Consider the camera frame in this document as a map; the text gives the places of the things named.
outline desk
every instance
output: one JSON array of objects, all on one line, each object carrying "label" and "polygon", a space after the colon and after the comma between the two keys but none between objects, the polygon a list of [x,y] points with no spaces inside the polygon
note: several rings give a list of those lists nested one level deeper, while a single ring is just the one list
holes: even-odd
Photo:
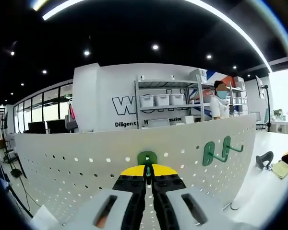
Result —
[{"label": "desk", "polygon": [[285,121],[284,120],[271,120],[271,124],[273,125],[273,126],[275,126],[275,129],[273,129],[273,130],[275,130],[275,131],[272,131],[272,132],[276,132],[276,133],[278,133],[278,128],[280,127],[280,126],[282,126],[282,133],[286,133],[286,134],[288,134],[288,114],[286,114],[286,119],[285,119]]},{"label": "desk", "polygon": [[288,151],[288,134],[257,131],[253,155],[243,185],[233,201],[234,211],[229,207],[225,214],[237,222],[245,222],[260,227],[286,198],[288,175],[280,180],[272,171],[255,167],[256,156],[272,151],[272,163],[277,163]]}]

